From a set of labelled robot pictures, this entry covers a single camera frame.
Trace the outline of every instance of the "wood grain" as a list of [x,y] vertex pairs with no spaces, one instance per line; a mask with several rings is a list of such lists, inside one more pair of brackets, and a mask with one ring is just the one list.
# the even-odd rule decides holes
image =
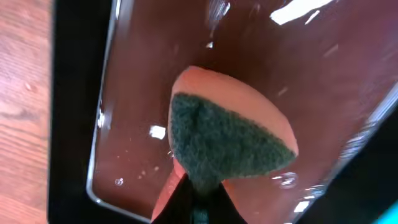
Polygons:
[[46,223],[51,4],[0,1],[0,223]]

